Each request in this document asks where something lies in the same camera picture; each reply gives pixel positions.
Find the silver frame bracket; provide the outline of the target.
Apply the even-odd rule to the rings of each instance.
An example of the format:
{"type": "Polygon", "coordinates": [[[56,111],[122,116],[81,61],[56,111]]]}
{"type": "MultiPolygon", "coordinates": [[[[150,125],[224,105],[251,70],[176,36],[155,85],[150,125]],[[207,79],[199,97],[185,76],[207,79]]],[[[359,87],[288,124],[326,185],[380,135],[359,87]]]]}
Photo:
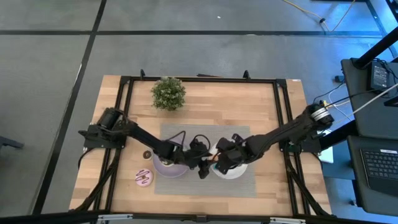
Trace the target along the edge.
{"type": "Polygon", "coordinates": [[[133,214],[105,214],[105,215],[99,215],[97,218],[97,222],[100,223],[108,223],[110,221],[115,221],[115,220],[129,220],[133,219],[133,214]]]}
{"type": "Polygon", "coordinates": [[[306,224],[306,221],[296,218],[270,217],[269,224],[306,224]]]}

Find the white box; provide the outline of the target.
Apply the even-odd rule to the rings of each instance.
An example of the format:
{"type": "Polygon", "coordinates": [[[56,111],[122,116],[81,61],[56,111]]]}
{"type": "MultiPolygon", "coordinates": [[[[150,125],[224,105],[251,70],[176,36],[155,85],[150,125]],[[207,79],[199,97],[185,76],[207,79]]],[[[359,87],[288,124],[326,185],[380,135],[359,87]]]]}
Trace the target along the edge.
{"type": "Polygon", "coordinates": [[[322,150],[322,152],[318,153],[318,158],[319,160],[321,160],[322,162],[326,162],[329,164],[332,164],[334,162],[333,159],[333,147],[329,147],[325,150],[322,150]]]}

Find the black power adapter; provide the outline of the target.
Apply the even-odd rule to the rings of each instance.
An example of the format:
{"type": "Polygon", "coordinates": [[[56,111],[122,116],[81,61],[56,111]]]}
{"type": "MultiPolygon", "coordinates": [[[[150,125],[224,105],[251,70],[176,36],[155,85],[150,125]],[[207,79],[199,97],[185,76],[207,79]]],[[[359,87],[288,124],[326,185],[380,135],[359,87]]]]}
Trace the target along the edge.
{"type": "Polygon", "coordinates": [[[368,90],[381,90],[389,86],[389,72],[381,63],[371,62],[368,72],[368,90]]]}

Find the black slanted pole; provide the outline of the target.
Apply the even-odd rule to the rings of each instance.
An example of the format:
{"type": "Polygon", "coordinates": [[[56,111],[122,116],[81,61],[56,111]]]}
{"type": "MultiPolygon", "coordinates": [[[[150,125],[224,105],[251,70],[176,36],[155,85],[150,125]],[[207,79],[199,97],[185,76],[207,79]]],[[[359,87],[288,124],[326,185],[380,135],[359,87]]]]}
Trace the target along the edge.
{"type": "Polygon", "coordinates": [[[363,54],[359,59],[353,62],[353,65],[362,69],[371,63],[378,55],[383,51],[391,47],[395,42],[398,41],[398,26],[383,37],[378,43],[371,47],[365,54],[363,54]]]}

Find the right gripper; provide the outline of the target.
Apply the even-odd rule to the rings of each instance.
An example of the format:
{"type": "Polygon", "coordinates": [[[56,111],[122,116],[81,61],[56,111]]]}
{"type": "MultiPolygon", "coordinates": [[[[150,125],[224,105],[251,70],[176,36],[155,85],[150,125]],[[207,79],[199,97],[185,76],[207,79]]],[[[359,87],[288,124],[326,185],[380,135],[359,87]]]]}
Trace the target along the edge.
{"type": "Polygon", "coordinates": [[[233,140],[221,138],[217,143],[219,154],[218,160],[214,164],[214,168],[216,168],[221,174],[227,174],[229,167],[224,165],[236,165],[251,162],[252,154],[246,147],[246,142],[241,146],[237,146],[233,143],[233,140]]]}

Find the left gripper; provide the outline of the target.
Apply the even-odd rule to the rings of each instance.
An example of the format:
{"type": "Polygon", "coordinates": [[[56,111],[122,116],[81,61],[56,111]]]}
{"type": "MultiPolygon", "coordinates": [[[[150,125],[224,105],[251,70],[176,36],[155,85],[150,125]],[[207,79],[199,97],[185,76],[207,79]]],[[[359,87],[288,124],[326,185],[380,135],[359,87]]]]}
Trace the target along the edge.
{"type": "Polygon", "coordinates": [[[200,138],[193,138],[189,146],[189,150],[183,152],[183,165],[190,169],[198,167],[199,177],[204,179],[210,173],[211,162],[208,157],[212,156],[210,153],[211,142],[208,138],[205,138],[205,142],[200,138]]]}

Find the dark chair leg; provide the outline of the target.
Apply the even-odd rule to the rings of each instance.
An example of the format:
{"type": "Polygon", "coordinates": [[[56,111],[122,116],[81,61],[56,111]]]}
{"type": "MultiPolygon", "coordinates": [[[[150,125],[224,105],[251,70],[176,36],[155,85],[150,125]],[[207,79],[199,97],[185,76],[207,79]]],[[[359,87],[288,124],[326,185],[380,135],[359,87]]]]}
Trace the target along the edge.
{"type": "Polygon", "coordinates": [[[21,149],[24,147],[24,144],[21,142],[0,136],[0,150],[3,146],[10,146],[10,147],[13,147],[16,149],[21,149]]]}

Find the purple plate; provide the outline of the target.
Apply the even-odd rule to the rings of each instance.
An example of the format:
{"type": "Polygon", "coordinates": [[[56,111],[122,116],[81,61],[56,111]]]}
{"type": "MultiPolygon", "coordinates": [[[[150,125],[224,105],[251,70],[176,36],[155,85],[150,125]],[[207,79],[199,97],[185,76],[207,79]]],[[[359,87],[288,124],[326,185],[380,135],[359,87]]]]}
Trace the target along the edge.
{"type": "Polygon", "coordinates": [[[179,177],[188,170],[188,166],[162,160],[158,155],[154,155],[153,165],[158,174],[168,178],[179,177]]]}

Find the green potted plant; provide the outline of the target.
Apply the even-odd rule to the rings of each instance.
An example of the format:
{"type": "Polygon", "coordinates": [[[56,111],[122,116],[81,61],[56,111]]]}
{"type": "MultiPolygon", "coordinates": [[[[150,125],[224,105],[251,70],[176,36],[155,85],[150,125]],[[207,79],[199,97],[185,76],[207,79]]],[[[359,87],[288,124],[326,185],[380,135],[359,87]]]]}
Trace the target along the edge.
{"type": "Polygon", "coordinates": [[[159,110],[175,111],[185,104],[186,90],[180,79],[162,77],[151,88],[152,106],[159,110]]]}

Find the black table frame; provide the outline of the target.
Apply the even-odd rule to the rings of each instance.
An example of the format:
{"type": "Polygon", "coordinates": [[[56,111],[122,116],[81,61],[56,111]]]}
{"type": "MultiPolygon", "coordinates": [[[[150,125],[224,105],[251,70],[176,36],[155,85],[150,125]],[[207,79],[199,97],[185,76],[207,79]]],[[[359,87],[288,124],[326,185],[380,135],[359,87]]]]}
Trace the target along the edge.
{"type": "MultiPolygon", "coordinates": [[[[181,112],[158,112],[152,107],[150,89],[154,77],[103,77],[93,119],[105,108],[119,103],[129,117],[153,135],[162,124],[241,124],[254,134],[276,128],[300,114],[305,97],[300,80],[184,77],[187,104],[181,112]]],[[[254,163],[256,196],[210,197],[163,195],[155,187],[139,187],[135,172],[150,167],[142,158],[145,146],[128,140],[121,151],[116,176],[104,186],[99,209],[126,213],[135,219],[161,219],[208,223],[211,221],[270,222],[275,218],[296,218],[318,224],[331,215],[326,187],[318,160],[310,154],[292,159],[293,170],[301,170],[312,200],[308,200],[285,166],[288,155],[274,145],[254,163]]]]}

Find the pink donut chocolate drizzle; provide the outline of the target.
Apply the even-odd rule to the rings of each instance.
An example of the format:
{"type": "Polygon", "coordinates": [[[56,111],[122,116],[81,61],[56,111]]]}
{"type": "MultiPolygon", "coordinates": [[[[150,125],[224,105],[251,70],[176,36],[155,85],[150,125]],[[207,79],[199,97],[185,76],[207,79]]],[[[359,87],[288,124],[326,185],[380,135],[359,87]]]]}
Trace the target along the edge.
{"type": "Polygon", "coordinates": [[[135,174],[135,182],[140,187],[147,187],[154,179],[153,172],[149,169],[141,169],[135,174]]]}

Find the black laptop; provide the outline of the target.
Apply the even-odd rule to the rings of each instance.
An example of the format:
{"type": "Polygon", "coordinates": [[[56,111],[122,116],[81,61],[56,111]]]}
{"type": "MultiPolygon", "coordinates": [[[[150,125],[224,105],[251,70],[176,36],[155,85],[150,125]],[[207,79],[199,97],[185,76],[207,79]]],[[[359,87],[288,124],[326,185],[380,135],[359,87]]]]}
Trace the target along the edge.
{"type": "Polygon", "coordinates": [[[358,205],[398,217],[398,141],[348,136],[347,143],[358,205]]]}

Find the black side desk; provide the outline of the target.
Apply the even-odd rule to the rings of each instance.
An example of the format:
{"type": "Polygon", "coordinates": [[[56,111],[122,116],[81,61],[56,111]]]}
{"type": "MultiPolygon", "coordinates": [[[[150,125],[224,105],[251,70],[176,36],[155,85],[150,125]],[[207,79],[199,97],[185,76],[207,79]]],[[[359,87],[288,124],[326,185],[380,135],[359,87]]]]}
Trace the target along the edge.
{"type": "Polygon", "coordinates": [[[341,67],[351,97],[351,107],[356,112],[354,118],[358,134],[369,138],[398,140],[398,107],[385,106],[386,99],[380,97],[361,108],[376,96],[375,93],[367,92],[370,72],[367,68],[356,68],[350,59],[343,59],[341,67]]]}

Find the grey woven placemat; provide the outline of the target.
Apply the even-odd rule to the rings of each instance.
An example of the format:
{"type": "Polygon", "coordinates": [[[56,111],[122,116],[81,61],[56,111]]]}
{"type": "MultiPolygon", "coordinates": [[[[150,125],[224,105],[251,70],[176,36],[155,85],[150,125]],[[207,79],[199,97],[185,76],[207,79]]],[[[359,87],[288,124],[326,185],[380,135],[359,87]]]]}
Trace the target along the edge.
{"type": "MultiPolygon", "coordinates": [[[[172,139],[189,148],[190,142],[195,136],[205,142],[208,138],[211,142],[210,152],[214,154],[217,142],[221,138],[231,139],[236,133],[246,138],[251,135],[249,126],[215,126],[193,124],[162,124],[160,127],[161,139],[172,139]]],[[[176,178],[168,178],[156,174],[155,193],[166,195],[200,195],[215,197],[257,197],[254,166],[248,165],[245,173],[237,179],[226,180],[218,177],[211,169],[205,179],[199,178],[198,168],[191,170],[176,178]]]]}

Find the white plate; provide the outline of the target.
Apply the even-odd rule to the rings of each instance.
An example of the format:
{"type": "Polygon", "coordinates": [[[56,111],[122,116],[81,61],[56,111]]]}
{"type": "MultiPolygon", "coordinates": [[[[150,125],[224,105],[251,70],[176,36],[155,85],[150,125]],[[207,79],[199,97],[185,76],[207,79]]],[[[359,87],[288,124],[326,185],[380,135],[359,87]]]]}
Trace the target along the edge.
{"type": "Polygon", "coordinates": [[[229,169],[226,174],[222,174],[218,169],[215,168],[216,164],[212,164],[210,166],[210,169],[220,178],[226,179],[226,180],[231,180],[231,179],[237,179],[238,177],[242,176],[246,169],[248,168],[247,164],[241,164],[234,169],[229,169]]]}

